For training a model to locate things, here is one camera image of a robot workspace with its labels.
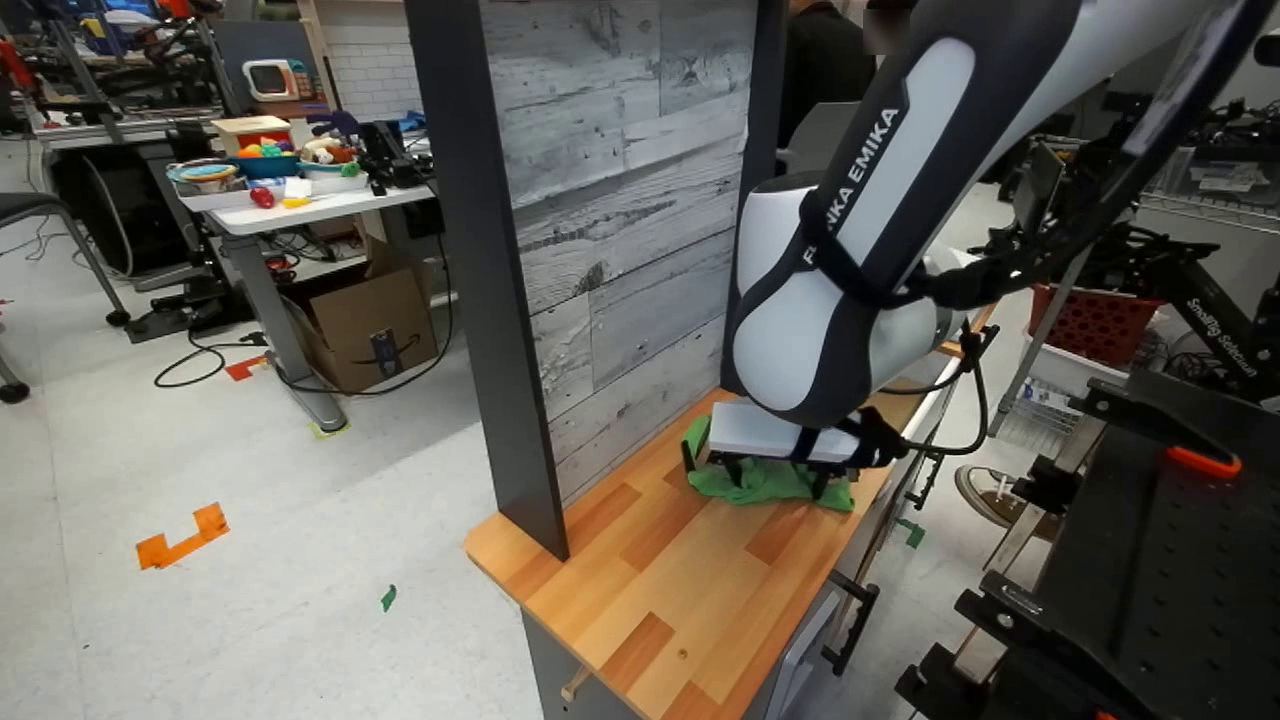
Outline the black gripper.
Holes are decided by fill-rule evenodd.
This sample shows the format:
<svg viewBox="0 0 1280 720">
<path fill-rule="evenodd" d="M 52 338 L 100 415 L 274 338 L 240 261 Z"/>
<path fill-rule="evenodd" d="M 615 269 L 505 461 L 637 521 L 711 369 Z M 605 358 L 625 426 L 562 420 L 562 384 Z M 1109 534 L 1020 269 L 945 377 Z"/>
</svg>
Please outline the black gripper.
<svg viewBox="0 0 1280 720">
<path fill-rule="evenodd" d="M 820 469 L 885 469 L 906 454 L 906 439 L 876 407 L 859 407 L 827 429 L 805 429 L 752 401 L 720 401 L 711 407 L 707 449 L 720 456 L 801 461 Z"/>
</svg>

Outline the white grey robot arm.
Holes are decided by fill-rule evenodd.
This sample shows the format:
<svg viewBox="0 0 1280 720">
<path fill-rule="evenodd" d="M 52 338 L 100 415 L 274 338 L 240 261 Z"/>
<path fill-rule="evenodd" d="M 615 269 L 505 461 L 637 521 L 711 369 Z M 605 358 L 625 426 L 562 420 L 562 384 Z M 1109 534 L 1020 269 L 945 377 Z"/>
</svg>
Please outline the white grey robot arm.
<svg viewBox="0 0 1280 720">
<path fill-rule="evenodd" d="M 876 469 L 903 454 L 872 392 L 976 305 L 1057 278 L 1165 168 L 1275 0 L 919 0 L 820 178 L 743 196 L 720 461 Z M 1165 47 L 1165 83 L 1047 237 L 948 273 L 929 247 L 968 187 L 1051 114 Z"/>
</svg>

